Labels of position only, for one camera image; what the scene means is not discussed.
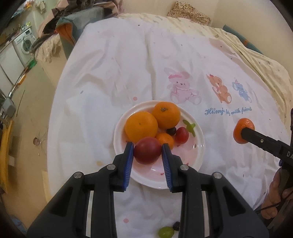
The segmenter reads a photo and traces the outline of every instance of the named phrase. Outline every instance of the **blue elephant print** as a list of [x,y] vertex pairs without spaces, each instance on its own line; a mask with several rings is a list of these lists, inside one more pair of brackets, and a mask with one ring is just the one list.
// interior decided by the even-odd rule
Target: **blue elephant print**
[[240,97],[244,98],[245,101],[248,101],[250,103],[252,102],[252,99],[250,98],[250,96],[248,96],[247,91],[243,88],[243,85],[237,81],[237,79],[235,80],[235,82],[232,82],[232,87],[236,91],[239,91]]

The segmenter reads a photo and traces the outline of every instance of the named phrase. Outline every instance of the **cartoon animal print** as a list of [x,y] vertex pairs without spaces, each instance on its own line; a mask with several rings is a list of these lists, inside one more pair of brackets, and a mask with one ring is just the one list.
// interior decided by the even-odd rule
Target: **cartoon animal print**
[[170,68],[164,68],[164,72],[168,75],[171,84],[167,89],[171,90],[170,96],[174,103],[184,103],[187,100],[194,105],[200,104],[202,98],[199,91],[191,89],[188,79],[192,79],[187,72],[175,72]]
[[222,103],[224,101],[227,104],[231,103],[232,102],[231,94],[228,93],[227,87],[222,84],[222,80],[219,77],[213,76],[211,74],[209,76],[207,75],[207,78],[213,85],[212,89],[215,92],[215,94],[218,96],[218,98],[220,99],[220,102]]
[[250,96],[248,96],[247,91],[243,88],[243,85],[237,81],[237,79],[235,80],[235,82],[232,82],[232,87],[236,91],[239,91],[240,97],[244,98],[245,101],[248,101],[250,103],[252,102],[252,99],[250,98]]

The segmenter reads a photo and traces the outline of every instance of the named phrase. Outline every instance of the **white plate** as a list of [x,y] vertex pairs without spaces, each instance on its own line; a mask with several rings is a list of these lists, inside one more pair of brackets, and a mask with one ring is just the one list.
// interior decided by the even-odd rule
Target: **white plate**
[[[124,152],[127,136],[124,132],[124,125],[126,120],[134,113],[139,111],[148,111],[152,112],[155,105],[160,101],[148,101],[135,105],[127,112],[125,112],[120,120],[118,121],[115,131],[114,131],[114,150],[116,155],[122,154]],[[195,123],[196,126],[194,128],[194,132],[196,137],[193,137],[191,133],[189,133],[188,141],[180,146],[174,146],[172,149],[172,154],[180,156],[182,162],[187,164],[190,167],[193,167],[195,170],[199,170],[202,165],[203,156],[205,153],[205,139],[202,133],[200,126],[197,124],[195,119],[187,113],[184,109],[179,107],[181,116],[180,122],[176,126],[186,127],[186,125],[182,122],[183,119],[187,120],[190,124]],[[156,188],[156,189],[167,189],[167,182],[164,174],[164,167],[162,158],[160,157],[157,162],[151,165],[142,165],[139,164],[135,158],[133,159],[133,165],[131,170],[131,178],[137,181],[140,184],[145,186]]]

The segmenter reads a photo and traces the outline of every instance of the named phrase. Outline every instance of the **small orange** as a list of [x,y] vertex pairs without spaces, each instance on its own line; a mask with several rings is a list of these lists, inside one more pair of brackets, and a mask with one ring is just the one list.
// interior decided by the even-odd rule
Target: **small orange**
[[235,126],[235,129],[233,131],[233,137],[234,137],[234,140],[239,143],[239,144],[246,144],[248,143],[248,141],[244,140],[241,136],[241,131],[243,128],[245,127],[248,127],[252,130],[255,130],[254,128],[254,124],[251,120],[249,120],[248,118],[241,118],[236,126]]
[[145,137],[155,137],[158,132],[158,122],[149,112],[137,112],[126,121],[124,131],[130,141],[137,143]]
[[161,143],[161,145],[167,143],[167,144],[169,144],[170,149],[173,149],[173,147],[174,147],[174,139],[169,134],[167,134],[167,133],[159,133],[158,135],[156,135],[156,138]]
[[180,110],[174,103],[159,102],[155,105],[152,114],[161,129],[173,128],[180,121]]

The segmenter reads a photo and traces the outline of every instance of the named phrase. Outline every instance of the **metal screw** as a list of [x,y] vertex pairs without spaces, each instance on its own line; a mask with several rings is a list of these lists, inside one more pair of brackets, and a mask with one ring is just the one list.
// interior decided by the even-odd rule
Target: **metal screw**
[[219,173],[219,172],[215,172],[215,173],[214,173],[214,177],[215,177],[216,179],[220,179],[220,178],[222,177],[222,174]]
[[108,170],[113,170],[115,168],[116,168],[116,166],[114,164],[108,164],[108,166],[107,166]]
[[74,173],[74,175],[73,175],[73,177],[75,177],[76,179],[78,178],[80,178],[82,176],[82,173],[81,172],[76,172],[76,173]]
[[188,165],[186,165],[186,164],[183,164],[183,165],[180,166],[180,169],[181,169],[181,170],[188,170],[188,168],[189,168],[189,167],[188,167]]

